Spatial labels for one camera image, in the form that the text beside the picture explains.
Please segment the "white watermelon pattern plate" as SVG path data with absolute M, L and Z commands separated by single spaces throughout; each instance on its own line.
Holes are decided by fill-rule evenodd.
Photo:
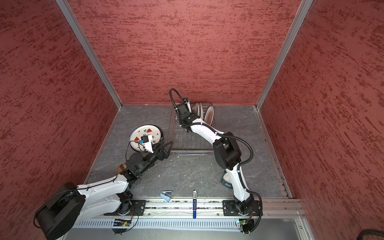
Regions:
M 144 125 L 136 130 L 130 136 L 130 146 L 136 152 L 143 153 L 143 147 L 140 145 L 139 141 L 142 136 L 152 135 L 153 139 L 151 140 L 152 145 L 159 143 L 160 131 L 155 125 Z

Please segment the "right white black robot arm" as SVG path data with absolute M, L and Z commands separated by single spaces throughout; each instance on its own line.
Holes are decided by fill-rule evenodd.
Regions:
M 250 150 L 250 158 L 253 157 L 251 146 L 231 132 L 221 132 L 206 124 L 198 115 L 192 111 L 188 104 L 175 106 L 180 127 L 200 135 L 213 146 L 214 155 L 218 165 L 226 170 L 234 191 L 235 209 L 241 215 L 248 214 L 254 204 L 254 197 L 248 190 L 242 172 L 241 150 L 238 142 L 242 142 Z

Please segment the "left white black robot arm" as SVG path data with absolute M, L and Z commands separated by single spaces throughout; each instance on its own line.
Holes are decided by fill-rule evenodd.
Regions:
M 105 214 L 125 216 L 134 214 L 131 189 L 157 161 L 167 159 L 173 142 L 154 145 L 152 153 L 134 153 L 130 167 L 124 167 L 109 179 L 86 185 L 64 184 L 35 213 L 33 224 L 43 231 L 46 239 L 56 240 L 74 225 Z

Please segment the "rearmost brown rim plate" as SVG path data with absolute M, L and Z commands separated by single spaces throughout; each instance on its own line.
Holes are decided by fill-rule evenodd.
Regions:
M 214 120 L 214 107 L 213 105 L 209 105 L 204 116 L 204 121 L 207 125 L 211 126 L 213 120 Z

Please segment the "blue marker pen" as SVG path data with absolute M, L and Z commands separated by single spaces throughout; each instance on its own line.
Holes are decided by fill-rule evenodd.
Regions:
M 193 190 L 193 219 L 197 217 L 197 190 Z

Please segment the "plaid fabric pouch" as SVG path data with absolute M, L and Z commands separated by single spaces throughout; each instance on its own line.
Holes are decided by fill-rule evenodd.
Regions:
M 117 174 L 123 174 L 127 170 L 127 165 L 122 164 L 117 168 Z

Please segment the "light blue clip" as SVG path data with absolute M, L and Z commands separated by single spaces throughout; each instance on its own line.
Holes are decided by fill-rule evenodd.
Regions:
M 173 191 L 161 191 L 161 198 L 164 199 L 165 201 L 167 202 L 170 202 L 171 201 L 171 196 L 173 194 Z

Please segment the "green alarm clock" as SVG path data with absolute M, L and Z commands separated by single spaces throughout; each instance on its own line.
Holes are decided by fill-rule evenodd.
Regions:
M 230 177 L 226 171 L 222 175 L 221 184 L 228 189 L 233 189 Z

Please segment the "right small circuit board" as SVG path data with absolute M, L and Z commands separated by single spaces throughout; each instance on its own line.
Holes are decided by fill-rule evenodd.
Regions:
M 243 234 L 250 234 L 251 231 L 254 229 L 255 221 L 254 219 L 250 220 L 239 220 L 237 221 L 238 228 L 241 233 Z

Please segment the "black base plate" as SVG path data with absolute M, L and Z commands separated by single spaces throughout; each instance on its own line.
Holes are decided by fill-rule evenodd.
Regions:
M 143 216 L 146 208 L 146 200 L 131 200 L 129 203 L 122 203 L 113 213 L 106 213 L 104 216 L 129 217 L 132 215 Z
M 261 213 L 261 206 L 259 201 L 254 201 L 252 206 L 247 210 L 242 209 L 239 204 L 234 200 L 223 200 L 223 214 L 225 217 L 234 217 L 234 216 L 242 216 L 242 217 L 258 217 Z

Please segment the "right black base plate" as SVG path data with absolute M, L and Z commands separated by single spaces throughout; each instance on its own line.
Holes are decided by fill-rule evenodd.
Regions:
M 259 201 L 254 201 L 252 206 L 247 210 L 242 209 L 239 204 L 234 200 L 223 200 L 223 214 L 225 217 L 234 217 L 234 216 L 242 216 L 242 217 L 258 217 L 261 213 L 261 206 Z

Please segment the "aluminium front rail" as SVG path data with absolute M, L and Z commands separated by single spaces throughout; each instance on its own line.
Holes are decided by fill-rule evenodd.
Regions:
M 162 198 L 140 198 L 146 200 L 143 218 L 187 218 L 193 217 L 192 198 L 173 198 L 170 202 Z M 222 201 L 225 199 L 197 198 L 198 219 L 244 218 L 225 217 Z M 306 219 L 301 201 L 298 199 L 263 199 L 263 218 L 266 219 Z

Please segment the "left aluminium corner post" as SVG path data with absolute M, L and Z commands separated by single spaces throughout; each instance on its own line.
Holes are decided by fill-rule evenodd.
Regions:
M 121 101 L 120 97 L 118 96 L 110 78 L 108 77 L 106 71 L 104 70 L 99 58 L 97 57 L 95 51 L 93 50 L 89 40 L 87 39 L 84 31 L 82 30 L 78 20 L 75 17 L 75 14 L 73 13 L 68 1 L 65 0 L 56 0 L 57 5 L 59 6 L 61 12 L 63 13 L 64 17 L 66 18 L 67 22 L 69 23 L 71 29 L 73 30 L 75 36 L 77 37 L 78 41 L 80 42 L 81 46 L 83 47 L 85 53 L 87 54 L 89 60 L 91 61 L 93 67 L 97 71 L 99 77 L 101 78 L 102 82 L 104 83 L 107 91 L 109 92 L 110 96 L 114 100 L 117 108 L 119 110 L 123 107 L 123 102 Z

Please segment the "aluminium corner post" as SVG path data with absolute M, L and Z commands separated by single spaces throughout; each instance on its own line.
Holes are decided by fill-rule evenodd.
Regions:
M 117 108 L 119 110 L 123 107 L 123 102 L 121 101 L 120 97 L 118 96 L 110 78 L 108 77 L 106 71 L 104 70 L 99 58 L 97 57 L 95 51 L 93 50 L 89 40 L 87 39 L 84 31 L 82 30 L 78 20 L 75 17 L 75 14 L 73 13 L 68 1 L 65 0 L 56 0 L 57 5 L 59 6 L 61 12 L 63 13 L 64 17 L 66 18 L 67 22 L 69 23 L 71 29 L 73 30 L 75 36 L 77 37 L 78 41 L 80 42 L 81 46 L 83 47 L 85 53 L 87 54 L 89 60 L 91 61 L 93 67 L 97 71 L 99 77 L 101 78 L 102 82 L 104 83 L 107 91 L 109 92 L 110 96 L 114 100 Z
M 313 0 L 302 0 L 301 1 L 301 4 L 299 6 L 299 9 L 294 17 L 294 20 L 290 26 L 290 29 L 286 35 L 286 38 L 283 42 L 283 45 L 281 47 L 281 50 L 278 54 L 278 57 L 275 61 L 275 64 L 271 70 L 271 73 L 267 79 L 267 82 L 263 88 L 263 91 L 256 103 L 256 110 L 259 111 L 261 108 L 262 108 L 262 105 L 275 81 L 275 78 L 277 77 L 278 73 L 279 73 L 279 70 L 281 68 L 281 66 L 283 65 L 284 63 L 284 60 L 299 32 L 299 29 L 311 7 L 313 3 Z

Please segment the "right aluminium corner post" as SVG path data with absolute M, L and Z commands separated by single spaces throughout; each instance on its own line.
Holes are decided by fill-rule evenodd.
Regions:
M 290 26 L 290 29 L 286 35 L 286 38 L 283 42 L 283 45 L 281 47 L 281 50 L 278 54 L 278 57 L 275 61 L 275 64 L 271 70 L 271 73 L 267 79 L 267 82 L 263 88 L 263 91 L 256 103 L 256 110 L 259 111 L 261 108 L 262 108 L 262 105 L 275 81 L 275 78 L 277 77 L 278 73 L 279 73 L 279 70 L 281 68 L 281 66 L 283 65 L 284 63 L 284 60 L 299 32 L 299 29 L 311 7 L 313 3 L 313 0 L 302 0 L 301 1 L 301 4 L 299 6 L 299 9 L 294 17 L 294 20 Z

